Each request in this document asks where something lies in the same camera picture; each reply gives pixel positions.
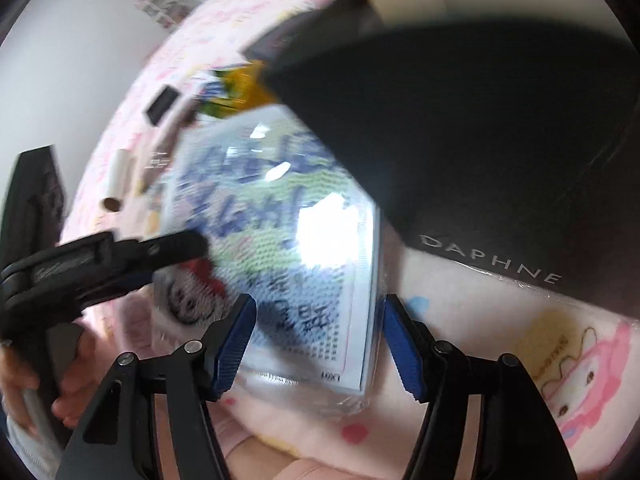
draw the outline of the white wall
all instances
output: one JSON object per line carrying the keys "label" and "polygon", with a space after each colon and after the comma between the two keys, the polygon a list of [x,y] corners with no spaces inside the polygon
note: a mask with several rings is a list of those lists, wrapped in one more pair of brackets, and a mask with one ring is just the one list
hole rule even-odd
{"label": "white wall", "polygon": [[70,203],[93,148],[166,33],[135,0],[31,0],[0,46],[0,205],[18,153],[55,144]]}

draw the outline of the cardboard tube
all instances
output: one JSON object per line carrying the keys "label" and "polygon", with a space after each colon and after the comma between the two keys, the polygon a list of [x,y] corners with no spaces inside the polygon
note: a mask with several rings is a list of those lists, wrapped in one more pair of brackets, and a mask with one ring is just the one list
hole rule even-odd
{"label": "cardboard tube", "polygon": [[111,157],[107,173],[106,192],[102,199],[102,206],[107,211],[117,213],[122,208],[130,164],[131,154],[129,150],[116,150]]}

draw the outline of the hand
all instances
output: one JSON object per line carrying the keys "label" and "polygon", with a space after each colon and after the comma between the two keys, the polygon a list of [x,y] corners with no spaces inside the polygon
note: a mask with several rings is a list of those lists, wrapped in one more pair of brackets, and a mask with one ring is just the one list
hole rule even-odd
{"label": "hand", "polygon": [[[96,338],[85,330],[78,341],[78,355],[60,383],[60,397],[51,407],[68,428],[74,428],[95,393],[106,369],[98,365]],[[32,435],[37,434],[22,398],[25,388],[37,389],[40,380],[29,364],[11,348],[0,349],[0,390],[7,415]]]}
{"label": "hand", "polygon": [[94,396],[102,375],[98,373],[96,338],[89,331],[78,340],[78,354],[60,382],[60,396],[51,407],[53,414],[68,428],[75,428]]}
{"label": "hand", "polygon": [[0,348],[0,390],[4,409],[16,424],[32,435],[36,435],[37,431],[24,404],[22,390],[36,390],[39,384],[36,373],[13,348]]}

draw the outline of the black clamp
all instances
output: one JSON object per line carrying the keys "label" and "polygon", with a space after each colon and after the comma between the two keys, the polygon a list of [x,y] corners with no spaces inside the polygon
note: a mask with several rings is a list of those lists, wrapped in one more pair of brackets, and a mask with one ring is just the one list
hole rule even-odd
{"label": "black clamp", "polygon": [[384,333],[404,388],[426,415],[403,480],[455,476],[470,395],[482,396],[472,480],[576,480],[553,416],[520,360],[463,354],[385,298]]}
{"label": "black clamp", "polygon": [[27,408],[42,438],[62,453],[71,430],[51,413],[58,383],[75,357],[82,311],[151,283],[155,270],[206,256],[206,238],[196,231],[139,242],[116,242],[101,232],[39,251],[1,274],[0,338],[11,344],[40,377]]}
{"label": "black clamp", "polygon": [[256,320],[255,301],[238,297],[225,319],[171,355],[139,361],[121,354],[82,415],[57,480],[161,480],[155,394],[166,394],[182,480],[230,480],[206,400],[232,385]]}

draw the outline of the cartoon face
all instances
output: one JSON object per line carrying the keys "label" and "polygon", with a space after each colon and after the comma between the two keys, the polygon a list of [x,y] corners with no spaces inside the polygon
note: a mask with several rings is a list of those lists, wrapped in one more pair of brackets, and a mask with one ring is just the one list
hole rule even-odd
{"label": "cartoon face", "polygon": [[600,420],[606,403],[620,387],[629,354],[631,327],[621,323],[611,339],[598,341],[595,330],[582,334],[580,355],[560,363],[560,379],[547,381],[542,396],[567,447],[576,443],[585,428]]}

